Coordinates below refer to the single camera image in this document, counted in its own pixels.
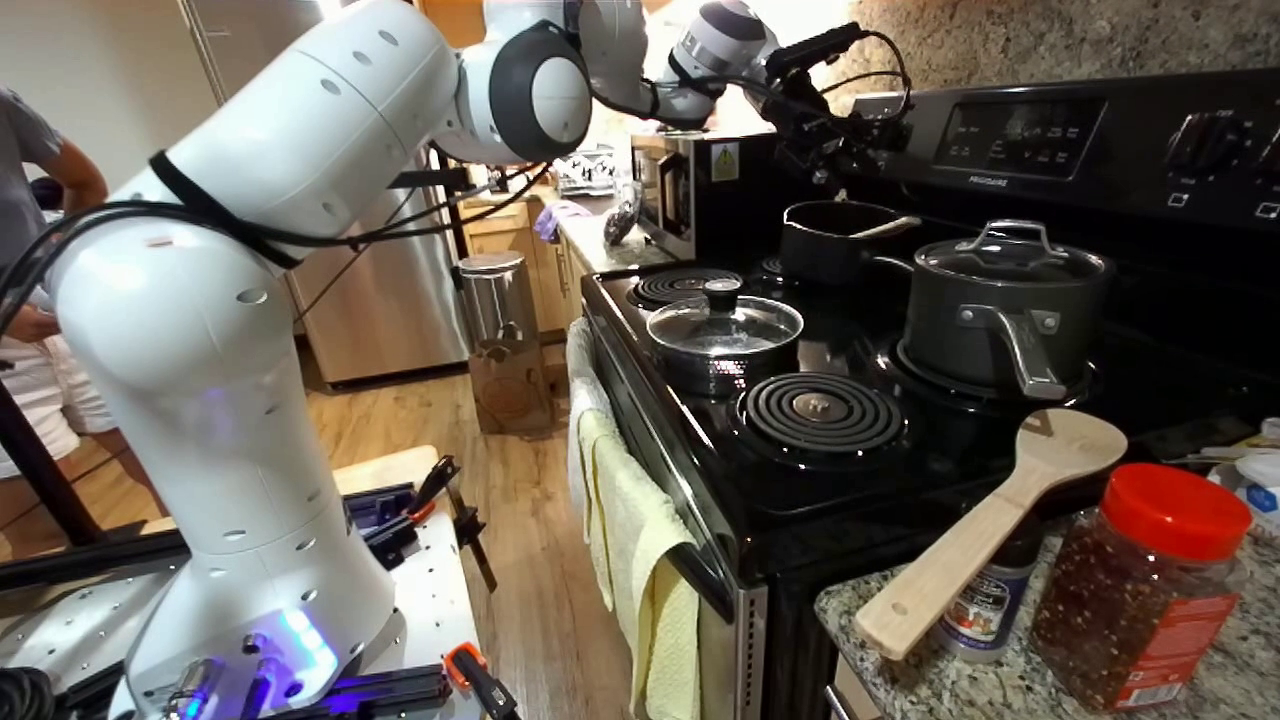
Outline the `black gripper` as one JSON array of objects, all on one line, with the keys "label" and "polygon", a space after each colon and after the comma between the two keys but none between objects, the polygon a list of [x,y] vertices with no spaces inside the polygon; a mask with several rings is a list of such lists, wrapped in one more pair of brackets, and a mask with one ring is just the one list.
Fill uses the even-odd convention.
[{"label": "black gripper", "polygon": [[803,179],[850,179],[858,173],[867,123],[833,114],[808,73],[777,73],[764,93],[764,115],[777,123],[782,157]]}]

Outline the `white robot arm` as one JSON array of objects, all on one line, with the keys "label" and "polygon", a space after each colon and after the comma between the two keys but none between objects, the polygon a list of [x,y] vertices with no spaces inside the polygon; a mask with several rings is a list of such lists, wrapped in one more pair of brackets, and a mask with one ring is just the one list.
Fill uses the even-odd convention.
[{"label": "white robot arm", "polygon": [[422,143],[513,163],[571,151],[601,106],[696,127],[843,53],[710,0],[643,73],[641,0],[485,0],[449,43],[410,0],[356,0],[158,151],[45,274],[66,342],[178,520],[187,565],[124,662],[137,720],[319,705],[395,617],[395,579],[319,458],[286,274],[342,239]]}]

